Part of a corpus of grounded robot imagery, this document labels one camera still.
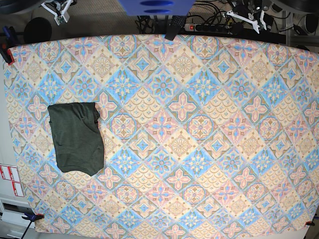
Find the dark green long-sleeve shirt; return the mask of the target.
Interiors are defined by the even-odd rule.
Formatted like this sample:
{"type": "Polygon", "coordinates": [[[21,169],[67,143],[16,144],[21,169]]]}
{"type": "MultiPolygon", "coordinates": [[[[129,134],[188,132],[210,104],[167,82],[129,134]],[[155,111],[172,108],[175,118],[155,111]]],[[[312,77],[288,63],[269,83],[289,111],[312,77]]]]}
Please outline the dark green long-sleeve shirt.
{"type": "Polygon", "coordinates": [[[57,167],[63,173],[97,174],[104,167],[104,143],[95,103],[54,104],[47,109],[57,167]]]}

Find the upper left blue clamp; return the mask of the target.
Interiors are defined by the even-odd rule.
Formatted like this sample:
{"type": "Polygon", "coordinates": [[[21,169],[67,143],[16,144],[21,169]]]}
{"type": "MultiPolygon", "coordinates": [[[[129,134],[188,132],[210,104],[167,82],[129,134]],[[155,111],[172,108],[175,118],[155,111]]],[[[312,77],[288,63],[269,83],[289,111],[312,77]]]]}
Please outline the upper left blue clamp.
{"type": "Polygon", "coordinates": [[[14,63],[14,58],[10,50],[15,46],[14,28],[4,26],[2,30],[3,33],[0,35],[5,37],[5,43],[0,44],[0,54],[3,60],[10,66],[14,63]]]}

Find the black remote control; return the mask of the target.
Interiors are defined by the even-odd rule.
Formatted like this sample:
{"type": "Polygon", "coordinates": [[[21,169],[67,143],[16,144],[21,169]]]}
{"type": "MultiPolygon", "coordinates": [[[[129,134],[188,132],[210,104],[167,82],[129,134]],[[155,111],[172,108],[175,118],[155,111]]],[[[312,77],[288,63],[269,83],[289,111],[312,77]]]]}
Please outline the black remote control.
{"type": "Polygon", "coordinates": [[[164,38],[166,40],[173,41],[178,35],[181,28],[184,27],[185,21],[186,16],[173,15],[164,38]]]}

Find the blue plastic box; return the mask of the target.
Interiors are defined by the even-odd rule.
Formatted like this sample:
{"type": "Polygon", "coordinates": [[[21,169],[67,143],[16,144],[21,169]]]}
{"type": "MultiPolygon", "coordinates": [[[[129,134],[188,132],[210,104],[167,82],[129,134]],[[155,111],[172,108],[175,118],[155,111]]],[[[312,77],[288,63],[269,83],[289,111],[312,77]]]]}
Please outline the blue plastic box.
{"type": "Polygon", "coordinates": [[[195,0],[119,0],[128,16],[187,15],[195,0]]]}

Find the patterned tile tablecloth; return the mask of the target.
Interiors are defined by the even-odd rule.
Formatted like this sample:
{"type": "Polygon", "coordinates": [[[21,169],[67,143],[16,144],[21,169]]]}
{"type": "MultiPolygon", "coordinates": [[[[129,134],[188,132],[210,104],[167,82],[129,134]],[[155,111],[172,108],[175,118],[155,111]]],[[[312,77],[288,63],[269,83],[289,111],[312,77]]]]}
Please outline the patterned tile tablecloth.
{"type": "Polygon", "coordinates": [[[4,95],[36,230],[237,239],[319,206],[319,56],[259,41],[114,35],[15,47],[4,95]],[[94,102],[104,165],[58,168],[47,107],[94,102]]]}

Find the red white sticker sheet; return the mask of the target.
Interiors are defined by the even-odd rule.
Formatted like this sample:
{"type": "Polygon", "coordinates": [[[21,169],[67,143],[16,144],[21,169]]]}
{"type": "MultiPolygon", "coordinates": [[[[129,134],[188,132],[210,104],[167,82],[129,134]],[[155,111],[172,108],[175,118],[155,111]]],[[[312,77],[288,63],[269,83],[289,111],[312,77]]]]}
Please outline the red white sticker sheet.
{"type": "Polygon", "coordinates": [[[7,180],[11,183],[13,193],[16,197],[24,197],[20,177],[16,166],[1,164],[0,175],[3,180],[7,180]]]}

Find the left orange black clamp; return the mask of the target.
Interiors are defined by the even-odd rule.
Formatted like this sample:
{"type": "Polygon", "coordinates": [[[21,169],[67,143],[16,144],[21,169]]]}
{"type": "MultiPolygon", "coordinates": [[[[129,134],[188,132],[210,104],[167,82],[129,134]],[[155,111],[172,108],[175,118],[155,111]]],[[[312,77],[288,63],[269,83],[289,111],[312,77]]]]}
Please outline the left orange black clamp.
{"type": "Polygon", "coordinates": [[[24,213],[23,216],[21,216],[22,219],[27,220],[27,221],[31,221],[31,222],[35,222],[41,219],[44,219],[44,215],[42,214],[28,214],[28,213],[24,213]]]}

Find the orange black clamp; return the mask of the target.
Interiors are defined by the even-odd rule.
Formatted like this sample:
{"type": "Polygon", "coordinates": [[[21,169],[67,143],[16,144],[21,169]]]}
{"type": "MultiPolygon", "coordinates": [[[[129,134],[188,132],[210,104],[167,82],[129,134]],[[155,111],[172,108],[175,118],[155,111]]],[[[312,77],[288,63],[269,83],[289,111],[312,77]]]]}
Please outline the orange black clamp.
{"type": "Polygon", "coordinates": [[[306,222],[305,225],[306,226],[315,226],[315,223],[314,222],[306,222]]]}
{"type": "Polygon", "coordinates": [[[24,213],[23,216],[21,216],[22,219],[27,220],[27,221],[31,221],[31,222],[35,222],[41,219],[44,219],[44,215],[42,214],[28,214],[28,213],[24,213]]]}

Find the right orange black clamp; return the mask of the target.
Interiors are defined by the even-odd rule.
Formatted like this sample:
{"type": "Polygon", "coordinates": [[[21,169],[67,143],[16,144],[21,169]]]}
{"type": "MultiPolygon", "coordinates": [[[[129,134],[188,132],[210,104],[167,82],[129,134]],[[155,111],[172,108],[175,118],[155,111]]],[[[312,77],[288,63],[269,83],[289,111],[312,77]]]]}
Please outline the right orange black clamp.
{"type": "Polygon", "coordinates": [[[305,225],[306,226],[315,226],[315,223],[314,222],[306,222],[305,225]]]}

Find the white power strip red switch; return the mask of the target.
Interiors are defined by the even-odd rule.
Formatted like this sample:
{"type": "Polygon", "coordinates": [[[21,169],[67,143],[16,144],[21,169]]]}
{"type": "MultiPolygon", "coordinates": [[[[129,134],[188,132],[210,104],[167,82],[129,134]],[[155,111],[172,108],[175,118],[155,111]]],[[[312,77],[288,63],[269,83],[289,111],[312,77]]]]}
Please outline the white power strip red switch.
{"type": "Polygon", "coordinates": [[[186,23],[184,30],[187,32],[200,32],[200,33],[230,33],[230,26],[225,24],[199,24],[199,23],[186,23]]]}

